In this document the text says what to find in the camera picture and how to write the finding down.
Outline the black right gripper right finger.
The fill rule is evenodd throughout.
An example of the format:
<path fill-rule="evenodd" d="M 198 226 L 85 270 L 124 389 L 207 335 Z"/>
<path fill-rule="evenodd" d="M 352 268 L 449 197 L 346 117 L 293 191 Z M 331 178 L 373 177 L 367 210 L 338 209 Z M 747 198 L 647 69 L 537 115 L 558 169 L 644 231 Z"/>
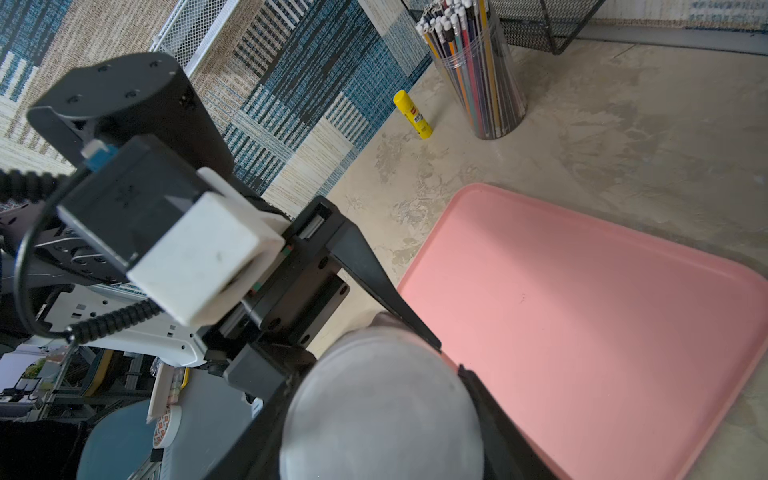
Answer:
<path fill-rule="evenodd" d="M 464 366 L 458 377 L 478 414 L 484 449 L 484 479 L 556 480 L 557 476 L 535 452 L 514 422 L 482 383 Z"/>

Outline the white jar lid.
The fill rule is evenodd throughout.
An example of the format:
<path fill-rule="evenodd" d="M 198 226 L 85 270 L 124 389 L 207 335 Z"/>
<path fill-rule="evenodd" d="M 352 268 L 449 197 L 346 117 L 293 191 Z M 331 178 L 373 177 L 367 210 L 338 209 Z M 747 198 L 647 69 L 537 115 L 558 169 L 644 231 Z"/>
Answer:
<path fill-rule="evenodd" d="M 478 414 L 456 370 L 417 335 L 356 330 L 293 397 L 279 471 L 283 479 L 480 479 Z"/>

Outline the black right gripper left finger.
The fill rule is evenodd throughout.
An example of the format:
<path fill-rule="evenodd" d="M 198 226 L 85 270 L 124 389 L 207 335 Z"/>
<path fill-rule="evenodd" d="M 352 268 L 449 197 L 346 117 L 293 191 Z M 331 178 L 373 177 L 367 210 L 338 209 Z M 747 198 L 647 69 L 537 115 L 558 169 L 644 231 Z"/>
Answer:
<path fill-rule="evenodd" d="M 283 428 L 299 385 L 299 374 L 285 380 L 204 479 L 279 479 Z"/>

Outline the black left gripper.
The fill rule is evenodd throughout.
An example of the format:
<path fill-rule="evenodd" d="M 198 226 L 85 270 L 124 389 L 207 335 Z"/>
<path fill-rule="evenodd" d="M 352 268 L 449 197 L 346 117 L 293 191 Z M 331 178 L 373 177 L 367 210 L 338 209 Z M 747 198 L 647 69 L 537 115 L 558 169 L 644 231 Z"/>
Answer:
<path fill-rule="evenodd" d="M 203 370 L 250 397 L 268 399 L 305 374 L 308 351 L 348 293 L 343 270 L 436 351 L 442 343 L 397 291 L 361 230 L 319 196 L 284 233 L 276 264 L 217 324 L 203 329 Z"/>

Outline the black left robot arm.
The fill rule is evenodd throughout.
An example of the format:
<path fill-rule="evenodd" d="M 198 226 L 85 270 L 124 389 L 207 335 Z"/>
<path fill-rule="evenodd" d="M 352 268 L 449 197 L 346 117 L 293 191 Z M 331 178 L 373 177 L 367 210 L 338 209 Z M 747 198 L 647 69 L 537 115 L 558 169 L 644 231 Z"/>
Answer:
<path fill-rule="evenodd" d="M 327 198 L 290 217 L 239 181 L 177 61 L 76 68 L 27 118 L 70 175 L 1 175 L 1 331 L 201 367 L 250 396 L 296 384 L 350 282 L 433 348 Z"/>

